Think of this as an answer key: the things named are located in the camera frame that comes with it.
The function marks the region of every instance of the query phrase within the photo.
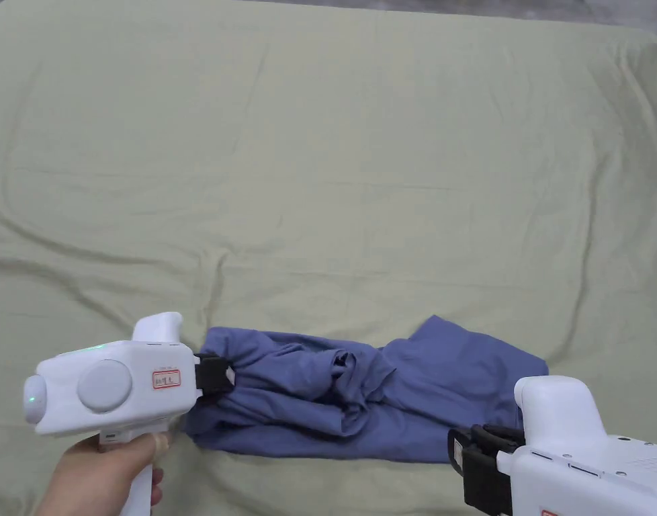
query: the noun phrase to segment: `hand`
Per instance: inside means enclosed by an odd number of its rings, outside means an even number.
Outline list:
[[[130,484],[156,455],[168,450],[164,433],[147,433],[119,448],[99,452],[99,436],[66,451],[49,482],[36,516],[119,516]],[[161,500],[163,470],[152,473],[152,505]]]

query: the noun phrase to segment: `bed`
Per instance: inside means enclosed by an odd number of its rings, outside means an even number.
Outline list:
[[[178,310],[383,345],[437,314],[657,441],[657,39],[235,0],[0,4],[0,515],[73,437],[20,390]],[[472,514],[449,466],[178,439],[155,515]]]

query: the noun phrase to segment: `blue cloth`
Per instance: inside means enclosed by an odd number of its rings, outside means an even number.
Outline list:
[[[536,356],[436,316],[382,348],[213,327],[202,351],[233,364],[236,388],[196,404],[186,433],[266,457],[448,462],[451,427],[521,427],[515,382],[548,374]]]

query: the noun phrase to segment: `wrinkled sheet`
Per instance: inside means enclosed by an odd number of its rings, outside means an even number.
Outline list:
[[[0,4],[0,515],[20,389],[141,316],[380,345],[437,314],[657,441],[657,40],[234,0]],[[449,466],[164,463],[155,515],[473,514]]]
[[[546,362],[490,335],[428,318],[383,347],[213,327],[204,353],[229,361],[233,392],[186,414],[197,446],[263,457],[450,462],[451,428],[522,428],[514,397]]]

